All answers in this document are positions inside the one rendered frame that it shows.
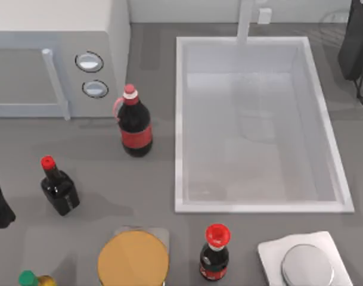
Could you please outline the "pale microwave oven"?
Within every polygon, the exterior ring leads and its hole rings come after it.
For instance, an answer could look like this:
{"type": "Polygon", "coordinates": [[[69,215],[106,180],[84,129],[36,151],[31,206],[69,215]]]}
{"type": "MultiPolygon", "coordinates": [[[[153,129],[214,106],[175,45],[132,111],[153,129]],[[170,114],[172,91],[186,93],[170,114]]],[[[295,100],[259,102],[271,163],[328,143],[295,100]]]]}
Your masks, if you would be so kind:
{"type": "Polygon", "coordinates": [[[70,116],[108,117],[126,82],[131,38],[127,0],[0,0],[0,117],[63,117],[41,51],[54,64],[70,116]],[[86,73],[75,57],[87,51],[104,62],[86,73]],[[82,85],[103,81],[103,98],[82,85]]]}

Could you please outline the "small microwave knob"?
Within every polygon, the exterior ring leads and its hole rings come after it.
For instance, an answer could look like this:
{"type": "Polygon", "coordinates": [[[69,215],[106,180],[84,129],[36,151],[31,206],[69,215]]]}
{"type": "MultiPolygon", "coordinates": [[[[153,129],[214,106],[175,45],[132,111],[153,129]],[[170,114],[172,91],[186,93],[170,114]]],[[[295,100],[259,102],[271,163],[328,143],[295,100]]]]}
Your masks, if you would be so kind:
{"type": "Polygon", "coordinates": [[[108,92],[108,86],[100,80],[92,80],[82,85],[82,91],[90,98],[103,98],[108,92]]]}

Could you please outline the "yellow bottle with green cap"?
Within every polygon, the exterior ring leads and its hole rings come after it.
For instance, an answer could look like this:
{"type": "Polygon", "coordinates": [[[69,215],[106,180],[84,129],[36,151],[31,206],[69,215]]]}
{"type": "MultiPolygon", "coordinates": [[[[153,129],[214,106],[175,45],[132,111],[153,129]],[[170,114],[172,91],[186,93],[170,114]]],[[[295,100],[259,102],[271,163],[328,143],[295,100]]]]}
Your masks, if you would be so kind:
{"type": "Polygon", "coordinates": [[[36,276],[31,270],[22,271],[18,278],[20,286],[58,286],[49,275],[36,276]]]}

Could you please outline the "white sink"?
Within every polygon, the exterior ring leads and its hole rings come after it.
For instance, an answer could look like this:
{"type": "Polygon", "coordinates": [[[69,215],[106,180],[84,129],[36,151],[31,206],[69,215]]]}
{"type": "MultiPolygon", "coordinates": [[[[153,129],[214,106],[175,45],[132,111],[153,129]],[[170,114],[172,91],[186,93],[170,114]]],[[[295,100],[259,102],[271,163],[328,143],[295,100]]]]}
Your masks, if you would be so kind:
{"type": "Polygon", "coordinates": [[[354,212],[307,37],[177,38],[175,211],[354,212]]]}

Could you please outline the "small dark cola bottle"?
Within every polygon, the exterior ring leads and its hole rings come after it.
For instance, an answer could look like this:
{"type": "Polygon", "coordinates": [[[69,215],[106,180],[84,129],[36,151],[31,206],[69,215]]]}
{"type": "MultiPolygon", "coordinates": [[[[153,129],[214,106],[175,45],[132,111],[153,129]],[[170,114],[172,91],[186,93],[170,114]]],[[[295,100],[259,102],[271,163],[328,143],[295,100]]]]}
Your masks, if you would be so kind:
{"type": "Polygon", "coordinates": [[[205,239],[200,252],[200,273],[208,281],[218,281],[227,273],[231,232],[224,224],[214,223],[206,228],[205,239]]]}

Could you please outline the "large microwave knob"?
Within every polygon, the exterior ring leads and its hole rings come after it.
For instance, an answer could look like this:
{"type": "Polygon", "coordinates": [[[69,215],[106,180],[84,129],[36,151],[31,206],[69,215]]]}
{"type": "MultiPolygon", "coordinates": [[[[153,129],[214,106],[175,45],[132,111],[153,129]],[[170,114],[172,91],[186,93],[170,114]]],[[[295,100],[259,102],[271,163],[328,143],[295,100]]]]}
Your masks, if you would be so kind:
{"type": "Polygon", "coordinates": [[[96,53],[87,51],[75,57],[76,66],[86,73],[96,73],[100,71],[104,62],[103,59],[96,53]]]}

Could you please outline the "dark square sauce bottle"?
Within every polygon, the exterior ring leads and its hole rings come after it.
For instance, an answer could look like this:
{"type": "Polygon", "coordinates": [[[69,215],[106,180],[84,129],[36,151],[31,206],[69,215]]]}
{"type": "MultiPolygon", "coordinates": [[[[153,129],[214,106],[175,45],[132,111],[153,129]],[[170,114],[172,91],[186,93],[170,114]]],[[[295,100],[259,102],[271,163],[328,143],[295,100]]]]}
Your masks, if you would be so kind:
{"type": "Polygon", "coordinates": [[[80,203],[75,183],[57,167],[52,156],[42,157],[41,166],[45,173],[41,188],[46,198],[59,215],[67,215],[80,203]]]}

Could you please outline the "white kitchen scale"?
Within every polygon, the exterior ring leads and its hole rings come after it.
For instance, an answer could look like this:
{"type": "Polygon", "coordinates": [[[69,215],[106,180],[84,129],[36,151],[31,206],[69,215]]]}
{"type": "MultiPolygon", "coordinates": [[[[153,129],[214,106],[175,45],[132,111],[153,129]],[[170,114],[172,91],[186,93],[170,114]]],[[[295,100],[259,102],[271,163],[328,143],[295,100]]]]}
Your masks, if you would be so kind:
{"type": "Polygon", "coordinates": [[[327,231],[291,234],[257,250],[268,286],[354,286],[327,231]]]}

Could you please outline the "tall white tap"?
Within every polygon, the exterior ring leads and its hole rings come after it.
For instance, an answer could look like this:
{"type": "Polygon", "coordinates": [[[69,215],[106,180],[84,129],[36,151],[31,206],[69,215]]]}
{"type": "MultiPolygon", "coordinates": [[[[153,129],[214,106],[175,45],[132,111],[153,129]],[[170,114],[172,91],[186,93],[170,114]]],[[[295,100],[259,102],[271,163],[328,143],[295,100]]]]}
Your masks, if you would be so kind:
{"type": "Polygon", "coordinates": [[[245,45],[247,42],[254,2],[255,0],[240,0],[237,27],[237,43],[239,45],[245,45]]]}

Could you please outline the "large dark cola bottle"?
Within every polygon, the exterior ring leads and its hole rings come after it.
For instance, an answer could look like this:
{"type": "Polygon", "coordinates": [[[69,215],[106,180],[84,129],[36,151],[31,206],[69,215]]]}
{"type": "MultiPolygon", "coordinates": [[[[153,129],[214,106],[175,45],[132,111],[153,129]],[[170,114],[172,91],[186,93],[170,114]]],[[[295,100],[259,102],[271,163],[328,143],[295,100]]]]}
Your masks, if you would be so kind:
{"type": "Polygon", "coordinates": [[[153,144],[150,112],[133,84],[125,85],[123,95],[113,105],[113,114],[124,150],[132,157],[148,154],[153,144]]]}

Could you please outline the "white wall socket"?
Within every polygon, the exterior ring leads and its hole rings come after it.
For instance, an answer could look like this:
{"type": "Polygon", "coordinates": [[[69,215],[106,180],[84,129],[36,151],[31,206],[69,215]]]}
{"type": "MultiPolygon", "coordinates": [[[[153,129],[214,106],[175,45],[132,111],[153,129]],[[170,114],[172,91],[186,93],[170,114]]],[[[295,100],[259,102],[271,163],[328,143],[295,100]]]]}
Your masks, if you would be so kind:
{"type": "Polygon", "coordinates": [[[270,24],[272,18],[272,9],[271,8],[260,8],[258,15],[258,24],[270,24]]]}

